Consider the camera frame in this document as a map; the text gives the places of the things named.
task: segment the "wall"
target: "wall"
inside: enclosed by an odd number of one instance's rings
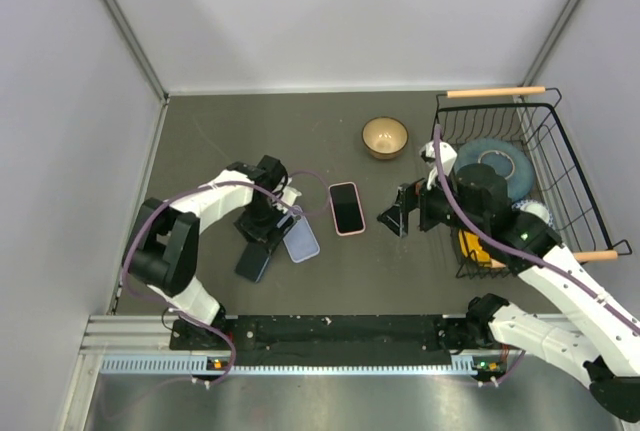
[[[538,82],[558,86],[560,118],[583,163],[614,240],[640,252],[640,0],[584,0]],[[638,254],[591,266],[630,311],[640,315]]]
[[[171,92],[516,84],[566,0],[118,0]]]
[[[100,0],[0,10],[0,414],[35,431],[106,309],[160,107]]]

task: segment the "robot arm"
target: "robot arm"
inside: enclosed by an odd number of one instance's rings
[[[238,184],[223,185],[229,182]],[[287,210],[252,185],[271,192],[279,189],[280,199],[289,206],[300,195],[289,186],[286,170],[274,158],[265,156],[257,166],[234,163],[203,185],[210,189],[179,199],[160,214],[136,249],[129,273],[200,322],[211,324],[216,316],[223,317],[221,305],[195,277],[199,235],[234,209],[244,207],[236,228],[249,243],[259,244],[271,254],[294,224],[291,216],[283,223]],[[149,199],[142,205],[129,246],[160,204]]]
[[[456,153],[440,143],[442,169],[449,174]],[[398,188],[395,203],[378,216],[395,234],[408,232],[408,215],[420,212],[421,231],[439,223],[468,230],[450,205],[443,189],[435,186],[434,143],[421,156],[432,166],[429,178]],[[488,294],[469,305],[469,333],[481,346],[503,343],[516,346],[569,373],[588,387],[598,402],[626,421],[640,420],[640,329],[637,320],[615,301],[576,261],[560,236],[538,217],[513,210],[506,181],[484,164],[472,164],[450,180],[456,201],[468,220],[493,240],[542,258],[549,267],[531,265],[483,241],[488,253],[507,264],[520,279],[549,300],[578,328],[579,333],[553,326],[525,313],[516,305]]]

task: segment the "bowl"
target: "bowl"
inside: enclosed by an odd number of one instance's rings
[[[376,159],[393,159],[399,156],[408,140],[407,128],[394,118],[374,118],[362,128],[362,141]]]

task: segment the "light blue case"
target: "light blue case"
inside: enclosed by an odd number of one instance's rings
[[[300,206],[294,206],[294,208],[302,211]],[[290,215],[287,215],[283,218],[279,225],[284,223],[289,216]],[[309,221],[307,221],[306,216],[298,216],[297,219],[296,224],[293,225],[293,228],[291,228],[284,237],[284,245],[289,252],[291,261],[301,263],[302,261],[317,256],[320,253],[320,246],[311,230],[311,226],[309,226]]]

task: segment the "wooden handle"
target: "wooden handle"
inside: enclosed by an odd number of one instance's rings
[[[541,94],[547,90],[544,86],[529,86],[527,88],[491,88],[491,89],[461,89],[447,91],[447,98],[484,98],[487,96],[520,96],[522,94]]]
[[[612,259],[618,259],[618,252],[613,249],[609,249],[607,251],[589,251],[585,253],[573,253],[573,257],[580,263],[584,263],[586,261],[609,261]],[[492,259],[491,267],[504,268],[505,266],[500,261]]]

